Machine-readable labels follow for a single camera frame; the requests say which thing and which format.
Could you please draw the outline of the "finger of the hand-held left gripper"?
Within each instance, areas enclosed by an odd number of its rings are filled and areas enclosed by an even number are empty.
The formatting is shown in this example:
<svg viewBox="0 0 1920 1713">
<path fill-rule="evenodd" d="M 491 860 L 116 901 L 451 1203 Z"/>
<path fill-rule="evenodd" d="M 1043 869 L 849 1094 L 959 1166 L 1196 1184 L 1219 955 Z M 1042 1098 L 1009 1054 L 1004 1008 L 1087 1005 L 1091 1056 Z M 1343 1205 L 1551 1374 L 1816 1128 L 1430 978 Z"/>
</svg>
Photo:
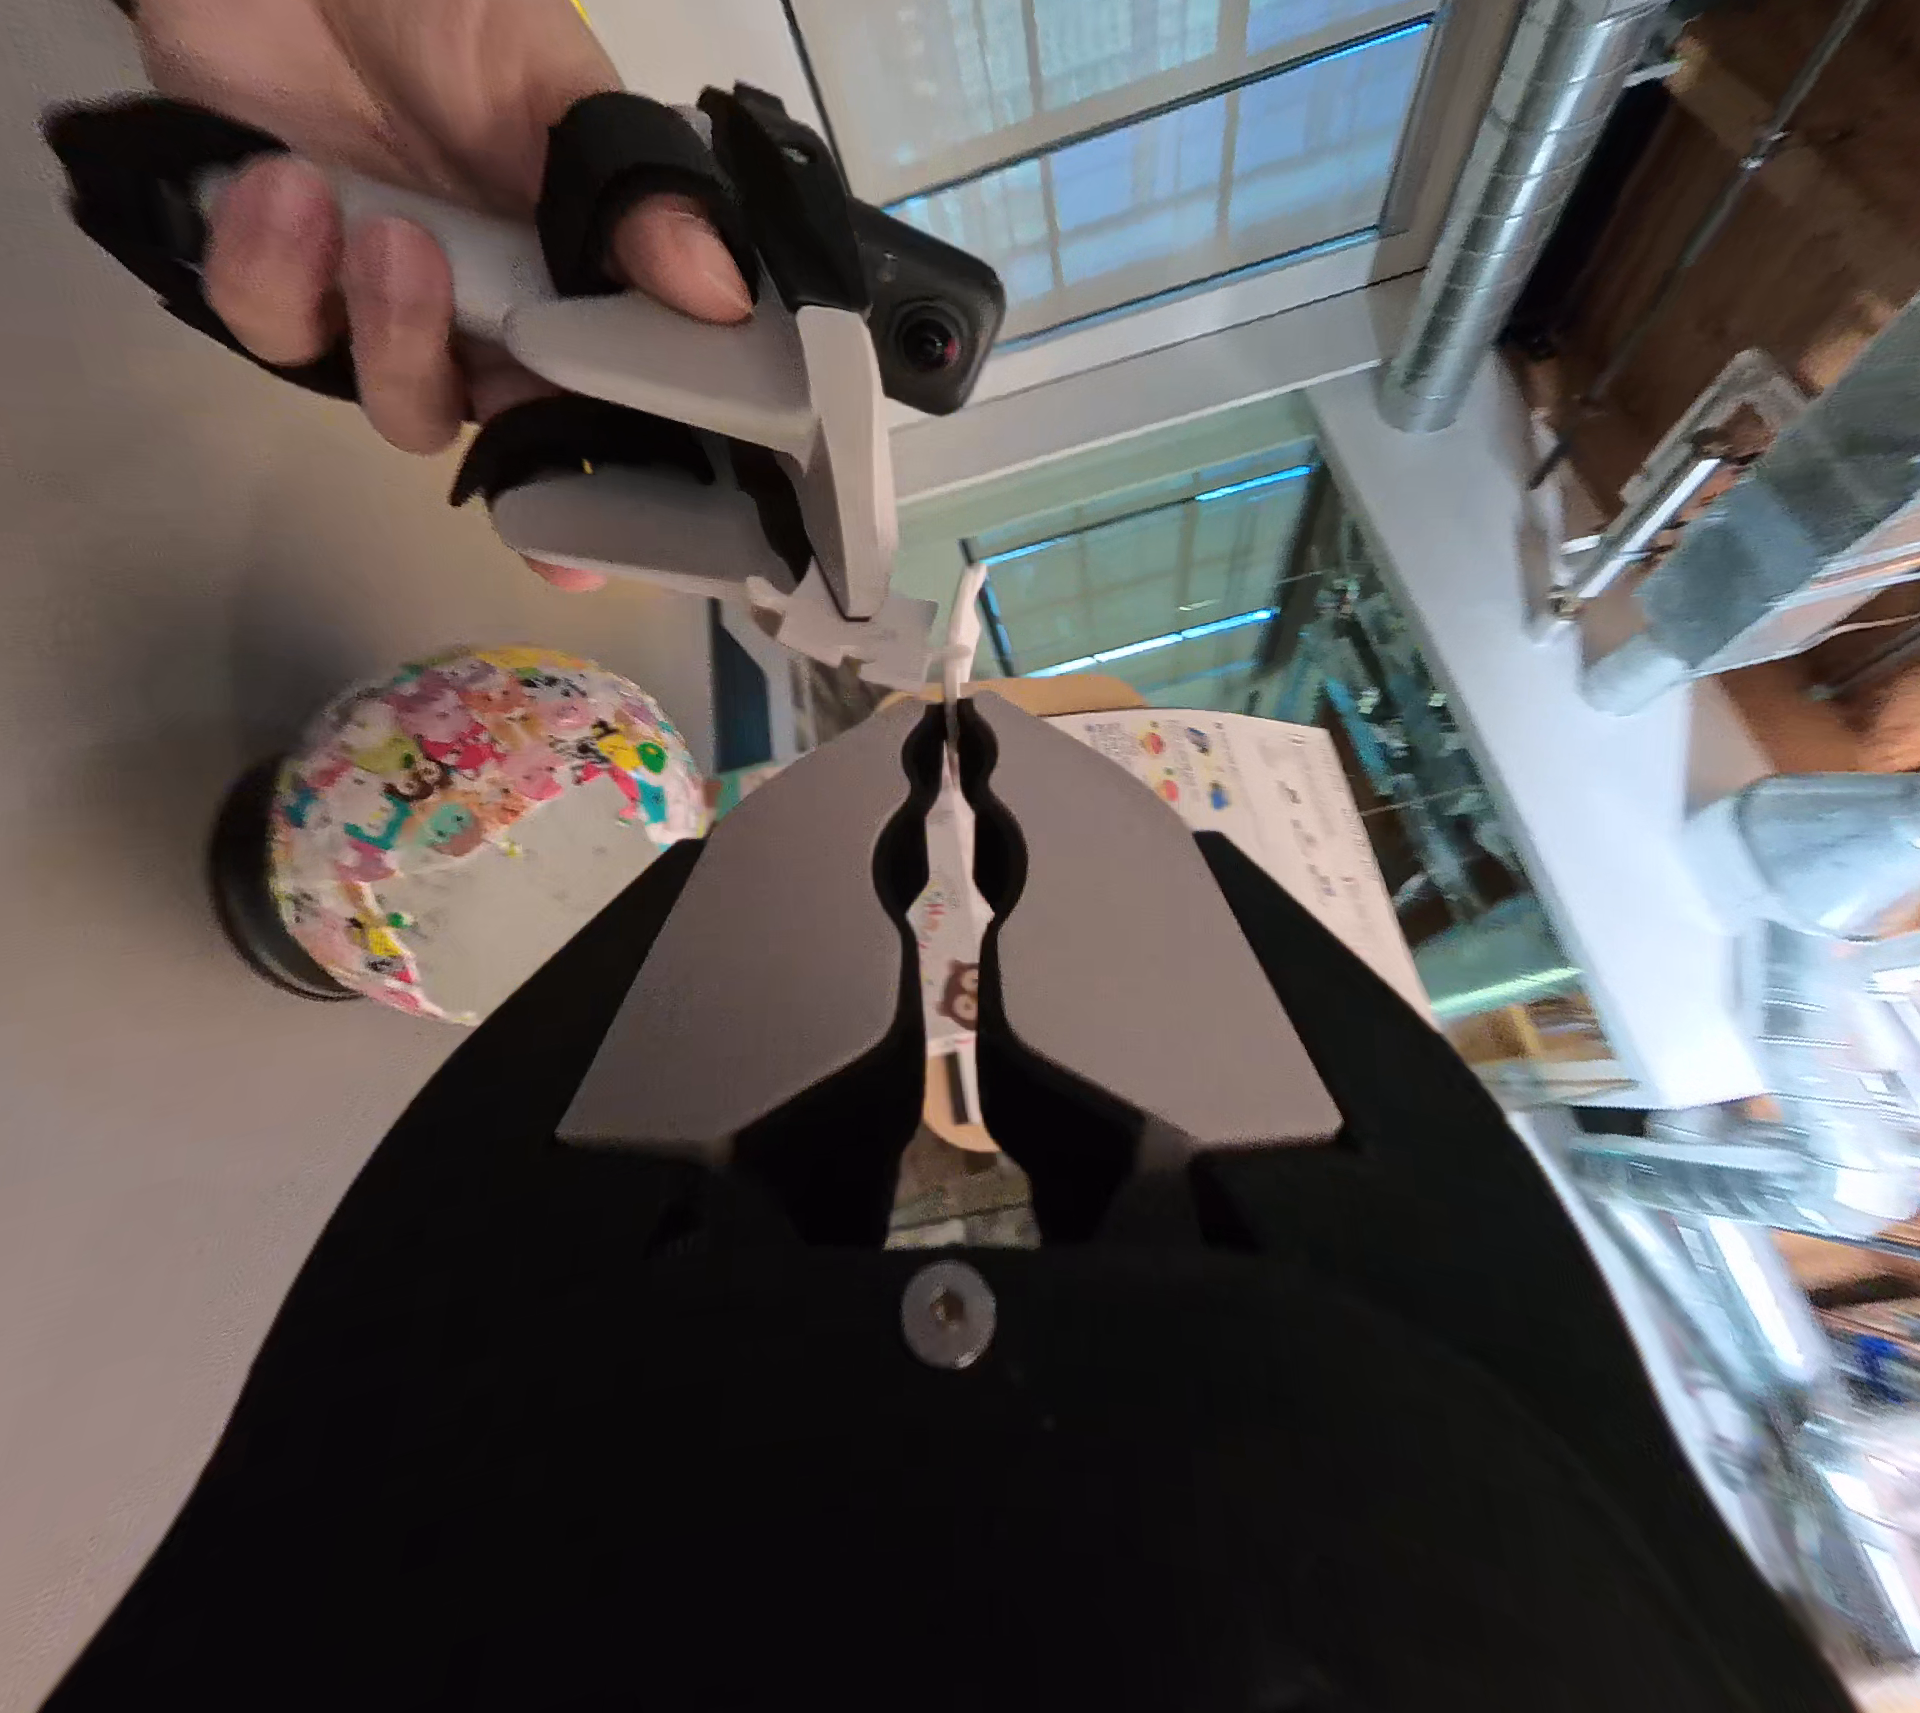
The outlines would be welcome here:
<svg viewBox="0 0 1920 1713">
<path fill-rule="evenodd" d="M 795 487 L 806 535 L 837 610 L 875 619 L 899 544 L 887 398 L 866 321 L 846 308 L 793 315 L 818 428 Z"/>
</svg>

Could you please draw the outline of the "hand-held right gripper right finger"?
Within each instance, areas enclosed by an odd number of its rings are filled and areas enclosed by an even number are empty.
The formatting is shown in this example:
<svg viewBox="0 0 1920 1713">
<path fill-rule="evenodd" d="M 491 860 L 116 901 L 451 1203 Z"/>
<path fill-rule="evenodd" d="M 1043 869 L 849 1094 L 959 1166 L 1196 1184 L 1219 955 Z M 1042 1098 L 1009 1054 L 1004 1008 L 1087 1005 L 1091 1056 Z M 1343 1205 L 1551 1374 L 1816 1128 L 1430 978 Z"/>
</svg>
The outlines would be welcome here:
<svg viewBox="0 0 1920 1713">
<path fill-rule="evenodd" d="M 1156 1157 L 1332 1144 L 1338 1104 L 1197 838 L 1138 777 L 980 693 L 978 834 L 1008 884 L 980 956 L 978 1085 L 1011 1157 L 1142 1128 Z"/>
</svg>

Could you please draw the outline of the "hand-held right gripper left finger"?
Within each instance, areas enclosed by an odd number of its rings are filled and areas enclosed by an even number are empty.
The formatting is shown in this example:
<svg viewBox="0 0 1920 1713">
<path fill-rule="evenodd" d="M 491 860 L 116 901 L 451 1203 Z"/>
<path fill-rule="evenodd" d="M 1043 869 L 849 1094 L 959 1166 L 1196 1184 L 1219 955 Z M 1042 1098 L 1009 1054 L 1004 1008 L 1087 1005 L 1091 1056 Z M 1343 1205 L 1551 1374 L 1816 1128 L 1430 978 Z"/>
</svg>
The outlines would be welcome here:
<svg viewBox="0 0 1920 1713">
<path fill-rule="evenodd" d="M 558 1126 L 594 1150 L 718 1165 L 756 1128 L 821 1134 L 813 1165 L 891 1172 L 923 1101 L 917 948 L 883 843 L 922 879 L 917 742 L 942 709 L 897 701 L 800 756 L 700 846 Z"/>
</svg>

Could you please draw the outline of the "colourful puzzle ball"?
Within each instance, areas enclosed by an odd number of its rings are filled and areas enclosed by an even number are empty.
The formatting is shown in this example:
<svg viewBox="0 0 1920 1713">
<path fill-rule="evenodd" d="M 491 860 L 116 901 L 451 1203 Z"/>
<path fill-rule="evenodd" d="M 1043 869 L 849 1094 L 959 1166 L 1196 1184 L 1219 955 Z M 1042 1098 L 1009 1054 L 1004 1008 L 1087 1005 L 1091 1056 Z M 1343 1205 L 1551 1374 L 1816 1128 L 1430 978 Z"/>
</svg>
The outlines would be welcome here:
<svg viewBox="0 0 1920 1713">
<path fill-rule="evenodd" d="M 585 657 L 463 647 L 339 695 L 275 770 L 265 880 L 331 986 L 472 1029 L 668 849 L 707 778 Z"/>
</svg>

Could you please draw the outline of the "puzzle ball cardboard box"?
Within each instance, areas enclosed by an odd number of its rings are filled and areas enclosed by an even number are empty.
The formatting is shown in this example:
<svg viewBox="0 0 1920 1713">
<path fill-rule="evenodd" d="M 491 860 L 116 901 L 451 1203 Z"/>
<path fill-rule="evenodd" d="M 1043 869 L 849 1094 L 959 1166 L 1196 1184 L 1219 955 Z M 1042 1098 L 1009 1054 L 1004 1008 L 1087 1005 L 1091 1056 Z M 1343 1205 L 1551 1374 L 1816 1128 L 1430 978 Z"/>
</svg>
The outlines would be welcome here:
<svg viewBox="0 0 1920 1713">
<path fill-rule="evenodd" d="M 926 884 L 907 913 L 919 947 L 926 1053 L 933 1059 L 970 1053 L 978 1029 L 980 952 L 990 911 L 968 872 L 971 838 L 948 773 L 926 815 Z"/>
</svg>

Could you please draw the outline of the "black ball stand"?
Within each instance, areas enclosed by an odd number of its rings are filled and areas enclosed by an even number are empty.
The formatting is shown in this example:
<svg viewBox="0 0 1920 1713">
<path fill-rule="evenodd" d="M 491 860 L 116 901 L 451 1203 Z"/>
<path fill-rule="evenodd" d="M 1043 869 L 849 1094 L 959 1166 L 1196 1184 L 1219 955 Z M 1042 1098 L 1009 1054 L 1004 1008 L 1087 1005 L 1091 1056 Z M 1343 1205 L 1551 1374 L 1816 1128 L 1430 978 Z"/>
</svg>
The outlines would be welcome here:
<svg viewBox="0 0 1920 1713">
<path fill-rule="evenodd" d="M 275 756 L 258 761 L 221 797 L 203 851 L 208 906 L 258 981 L 307 1002 L 352 1002 L 358 996 L 310 956 L 278 911 L 270 866 L 278 769 Z"/>
</svg>

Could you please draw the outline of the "silver ventilation duct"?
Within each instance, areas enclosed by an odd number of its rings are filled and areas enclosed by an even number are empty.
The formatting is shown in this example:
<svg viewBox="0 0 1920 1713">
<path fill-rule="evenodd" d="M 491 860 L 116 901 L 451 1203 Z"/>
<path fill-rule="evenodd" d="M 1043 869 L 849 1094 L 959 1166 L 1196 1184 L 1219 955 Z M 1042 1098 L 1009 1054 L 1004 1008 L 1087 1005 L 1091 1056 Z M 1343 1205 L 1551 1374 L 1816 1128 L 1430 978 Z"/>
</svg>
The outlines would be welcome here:
<svg viewBox="0 0 1920 1713">
<path fill-rule="evenodd" d="M 1382 419 L 1456 423 L 1667 0 L 1525 0 L 1393 354 Z"/>
</svg>

